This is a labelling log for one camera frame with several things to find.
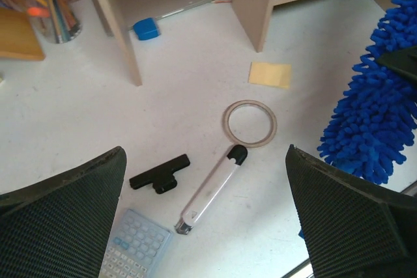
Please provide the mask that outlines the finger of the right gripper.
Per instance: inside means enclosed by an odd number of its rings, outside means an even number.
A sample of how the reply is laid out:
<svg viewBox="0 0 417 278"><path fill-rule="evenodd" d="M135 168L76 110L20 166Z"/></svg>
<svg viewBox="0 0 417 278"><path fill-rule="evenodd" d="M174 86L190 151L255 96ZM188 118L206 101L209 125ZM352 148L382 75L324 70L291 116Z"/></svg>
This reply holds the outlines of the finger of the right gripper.
<svg viewBox="0 0 417 278"><path fill-rule="evenodd" d="M381 66L391 69L411 83L416 82L416 46L382 54L377 60Z"/></svg>

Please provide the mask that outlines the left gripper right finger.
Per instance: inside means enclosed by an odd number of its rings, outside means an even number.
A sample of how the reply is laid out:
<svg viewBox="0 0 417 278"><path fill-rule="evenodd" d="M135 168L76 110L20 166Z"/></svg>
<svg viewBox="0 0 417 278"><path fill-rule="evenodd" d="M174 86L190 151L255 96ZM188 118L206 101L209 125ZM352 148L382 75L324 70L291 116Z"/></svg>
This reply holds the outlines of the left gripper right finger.
<svg viewBox="0 0 417 278"><path fill-rule="evenodd" d="M315 277L415 277L416 197L290 145L287 177Z"/></svg>

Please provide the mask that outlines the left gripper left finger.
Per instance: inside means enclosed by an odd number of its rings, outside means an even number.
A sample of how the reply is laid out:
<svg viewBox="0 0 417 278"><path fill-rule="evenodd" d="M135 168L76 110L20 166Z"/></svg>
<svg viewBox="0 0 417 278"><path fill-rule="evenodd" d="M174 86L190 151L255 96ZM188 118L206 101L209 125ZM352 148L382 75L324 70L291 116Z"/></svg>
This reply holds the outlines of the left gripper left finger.
<svg viewBox="0 0 417 278"><path fill-rule="evenodd" d="M126 171L120 146L1 195L2 277L98 277Z"/></svg>

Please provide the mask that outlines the blue microfiber duster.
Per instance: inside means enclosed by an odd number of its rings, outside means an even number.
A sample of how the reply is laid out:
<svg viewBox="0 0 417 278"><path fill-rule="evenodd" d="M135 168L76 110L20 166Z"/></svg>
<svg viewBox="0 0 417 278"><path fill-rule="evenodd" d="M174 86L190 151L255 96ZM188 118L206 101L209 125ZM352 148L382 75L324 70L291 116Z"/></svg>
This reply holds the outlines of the blue microfiber duster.
<svg viewBox="0 0 417 278"><path fill-rule="evenodd" d="M338 101L318 147L324 161L377 185L402 164L414 144L416 87L377 63L384 53L416 45L416 0L392 0L372 32L373 44L353 66L356 75Z"/></svg>

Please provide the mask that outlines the black T-shaped plastic part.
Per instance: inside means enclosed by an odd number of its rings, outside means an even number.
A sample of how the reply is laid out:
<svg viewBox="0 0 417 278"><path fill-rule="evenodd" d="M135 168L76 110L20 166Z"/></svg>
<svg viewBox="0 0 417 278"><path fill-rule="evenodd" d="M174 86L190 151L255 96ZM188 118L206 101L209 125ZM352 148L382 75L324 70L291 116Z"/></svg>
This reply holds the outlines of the black T-shaped plastic part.
<svg viewBox="0 0 417 278"><path fill-rule="evenodd" d="M129 179L132 189L139 189L149 184L157 194L163 194L177 186L174 174L190 165L190 160L186 154L182 154L172 160L153 167L139 175Z"/></svg>

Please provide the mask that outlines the masking tape roll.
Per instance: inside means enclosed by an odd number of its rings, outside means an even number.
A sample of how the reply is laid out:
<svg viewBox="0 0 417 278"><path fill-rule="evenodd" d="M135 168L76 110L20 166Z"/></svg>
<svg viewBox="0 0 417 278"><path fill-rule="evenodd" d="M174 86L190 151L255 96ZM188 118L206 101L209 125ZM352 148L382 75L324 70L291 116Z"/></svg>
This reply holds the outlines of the masking tape roll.
<svg viewBox="0 0 417 278"><path fill-rule="evenodd" d="M222 113L221 125L230 142L246 148L269 144L278 131L274 112L256 100L239 100L228 105Z"/></svg>

